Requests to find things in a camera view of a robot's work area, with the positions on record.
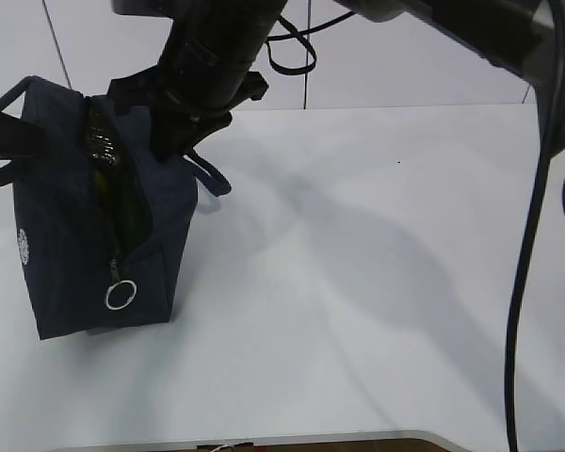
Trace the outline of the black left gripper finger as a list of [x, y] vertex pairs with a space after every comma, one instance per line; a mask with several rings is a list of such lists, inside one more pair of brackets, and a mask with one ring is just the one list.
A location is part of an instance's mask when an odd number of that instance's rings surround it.
[[0, 111], [0, 160], [23, 160], [43, 156], [45, 134], [37, 125]]

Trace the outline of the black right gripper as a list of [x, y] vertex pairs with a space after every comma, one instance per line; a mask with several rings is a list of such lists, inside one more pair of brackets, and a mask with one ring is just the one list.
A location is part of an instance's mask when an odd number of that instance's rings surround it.
[[192, 121], [232, 108], [284, 1], [179, 1], [157, 63], [113, 79], [107, 96], [117, 108], [151, 107], [151, 150], [157, 160], [190, 153], [228, 127], [233, 115]]

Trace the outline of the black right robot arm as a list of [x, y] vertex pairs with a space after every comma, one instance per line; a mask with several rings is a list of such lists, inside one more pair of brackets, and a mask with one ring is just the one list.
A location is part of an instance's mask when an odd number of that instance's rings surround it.
[[[347, 1], [346, 17], [383, 23], [408, 13], [531, 86], [536, 94], [541, 150], [523, 243], [534, 243], [551, 160], [565, 150], [564, 1]], [[157, 117], [160, 142], [184, 149], [202, 139], [201, 124], [262, 96], [263, 77], [251, 70], [275, 41], [306, 42], [283, 17], [282, 1], [115, 1], [124, 16], [172, 22], [156, 64], [113, 80], [108, 96], [122, 110], [146, 106]]]

